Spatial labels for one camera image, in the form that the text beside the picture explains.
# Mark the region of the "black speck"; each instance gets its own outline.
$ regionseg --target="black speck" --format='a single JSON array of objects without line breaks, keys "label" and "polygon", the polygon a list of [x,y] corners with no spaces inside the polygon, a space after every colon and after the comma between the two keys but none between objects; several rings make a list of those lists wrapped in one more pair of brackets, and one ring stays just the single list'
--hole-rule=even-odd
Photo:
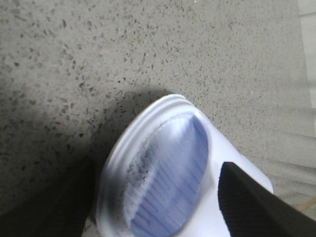
[{"label": "black speck", "polygon": [[67,102],[68,102],[68,100],[65,99],[65,98],[60,98],[60,100],[61,100],[62,102],[64,102],[64,103],[67,103]]},{"label": "black speck", "polygon": [[91,30],[91,27],[92,27],[91,21],[88,21],[88,22],[87,22],[87,25],[88,25],[88,29]]},{"label": "black speck", "polygon": [[18,104],[18,100],[15,99],[15,100],[12,102],[12,105],[13,105],[13,106],[16,106],[17,104]]},{"label": "black speck", "polygon": [[60,158],[60,152],[55,151],[55,156],[56,156],[57,158]]}]

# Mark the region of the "black object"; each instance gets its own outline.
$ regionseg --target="black object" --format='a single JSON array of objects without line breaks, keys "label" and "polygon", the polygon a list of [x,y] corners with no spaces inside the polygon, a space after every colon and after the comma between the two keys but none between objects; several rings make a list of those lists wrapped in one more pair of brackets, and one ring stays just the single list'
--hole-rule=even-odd
[{"label": "black object", "polygon": [[232,237],[316,237],[316,222],[271,194],[232,162],[221,169],[219,207]]},{"label": "black object", "polygon": [[93,162],[84,158],[53,186],[1,216],[1,236],[81,237],[94,183]]}]

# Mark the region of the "gray floor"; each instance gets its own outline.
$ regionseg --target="gray floor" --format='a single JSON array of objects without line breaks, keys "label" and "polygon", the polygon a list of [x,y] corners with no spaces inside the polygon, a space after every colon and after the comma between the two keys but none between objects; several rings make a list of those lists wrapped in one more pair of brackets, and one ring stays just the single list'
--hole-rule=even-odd
[{"label": "gray floor", "polygon": [[[1,1],[0,213],[185,95],[296,206],[316,139],[296,1]],[[315,208],[305,212],[316,218]],[[88,220],[86,237],[96,237]]]}]

